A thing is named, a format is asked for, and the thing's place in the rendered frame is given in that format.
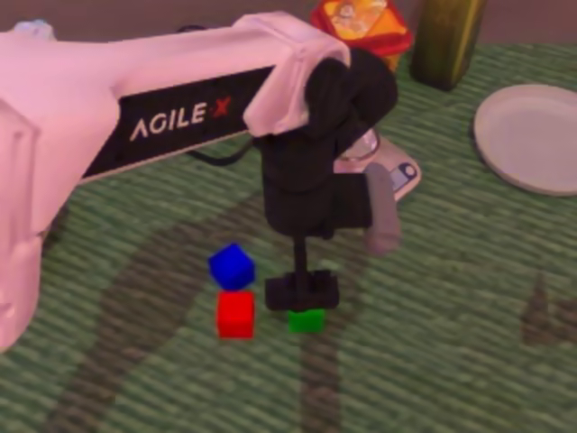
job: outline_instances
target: red container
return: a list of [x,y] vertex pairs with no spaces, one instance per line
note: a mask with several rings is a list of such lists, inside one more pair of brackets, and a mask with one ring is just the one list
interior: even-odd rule
[[407,31],[403,33],[390,32],[385,34],[377,34],[360,39],[345,40],[338,36],[336,29],[331,22],[330,17],[325,13],[325,4],[331,3],[334,0],[322,0],[310,16],[310,22],[317,29],[334,36],[339,41],[343,41],[351,48],[363,48],[379,56],[394,70],[397,68],[398,60],[408,51],[413,43],[413,34],[408,29],[405,20],[401,16],[397,7],[390,2],[388,9],[393,13],[397,22],[403,26]]

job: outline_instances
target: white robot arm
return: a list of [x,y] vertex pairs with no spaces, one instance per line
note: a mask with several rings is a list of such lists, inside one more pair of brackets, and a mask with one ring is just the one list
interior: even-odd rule
[[307,122],[319,61],[338,40],[284,13],[109,43],[0,33],[0,351],[32,319],[41,232],[82,181],[249,131]]

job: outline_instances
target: green cube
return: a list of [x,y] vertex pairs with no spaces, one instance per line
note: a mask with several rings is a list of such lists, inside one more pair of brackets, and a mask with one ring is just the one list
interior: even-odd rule
[[323,309],[288,312],[288,329],[290,332],[321,332],[324,328],[325,311]]

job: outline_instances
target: red x letter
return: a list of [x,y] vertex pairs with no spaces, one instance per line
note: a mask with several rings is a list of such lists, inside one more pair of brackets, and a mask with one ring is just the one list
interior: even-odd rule
[[228,114],[228,106],[231,103],[231,97],[224,97],[216,100],[216,107],[213,111],[213,117],[220,117]]

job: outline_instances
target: orange container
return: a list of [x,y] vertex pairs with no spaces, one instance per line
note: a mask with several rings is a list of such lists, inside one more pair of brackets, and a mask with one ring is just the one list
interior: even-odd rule
[[[359,0],[349,0],[355,4]],[[310,16],[310,22],[319,30],[329,33],[351,48],[363,48],[382,58],[391,70],[395,70],[401,56],[413,43],[413,35],[397,7],[390,0],[384,13],[376,19],[374,25],[360,38],[349,39],[339,35],[331,17],[327,14],[328,6],[336,7],[340,0],[322,0]]]

